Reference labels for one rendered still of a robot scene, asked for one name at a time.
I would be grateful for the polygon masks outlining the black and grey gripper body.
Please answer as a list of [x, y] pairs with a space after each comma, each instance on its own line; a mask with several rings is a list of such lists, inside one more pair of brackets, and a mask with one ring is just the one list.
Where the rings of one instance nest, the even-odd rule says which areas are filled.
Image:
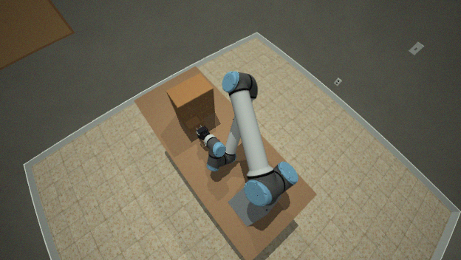
[[199, 133], [198, 132], [197, 133], [200, 135], [200, 138], [202, 138], [202, 140], [204, 140], [204, 138], [206, 138], [210, 134], [208, 129], [206, 127], [204, 127], [204, 126], [202, 128], [200, 128], [200, 129], [198, 129], [197, 131], [199, 132]]

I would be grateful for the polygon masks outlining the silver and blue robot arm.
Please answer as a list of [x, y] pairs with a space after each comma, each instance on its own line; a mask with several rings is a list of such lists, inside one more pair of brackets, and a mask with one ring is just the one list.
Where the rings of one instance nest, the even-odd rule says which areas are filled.
[[228, 72], [222, 80], [222, 88], [229, 94], [235, 115], [225, 146], [213, 134], [205, 138], [205, 146], [210, 149], [207, 168], [218, 171], [219, 167], [233, 163], [241, 138], [249, 168], [245, 196], [256, 206], [272, 205], [278, 196], [298, 182], [296, 170], [287, 162], [280, 162], [275, 168], [268, 164], [252, 104], [258, 94], [254, 77]]

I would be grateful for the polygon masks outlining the brown chest of drawers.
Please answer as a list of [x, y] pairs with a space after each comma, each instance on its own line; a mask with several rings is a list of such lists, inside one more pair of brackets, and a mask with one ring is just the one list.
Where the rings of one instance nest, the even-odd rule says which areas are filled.
[[[198, 75], [193, 76], [192, 78], [170, 88], [167, 90], [168, 97], [170, 101], [174, 102], [176, 105], [174, 111], [176, 112], [178, 118], [181, 120], [182, 124], [186, 128], [185, 122], [180, 113], [179, 107], [187, 104], [188, 102], [196, 99], [197, 97], [213, 90], [213, 99], [214, 99], [214, 88], [206, 81], [206, 79], [199, 73]], [[187, 129], [187, 128], [186, 128]]]

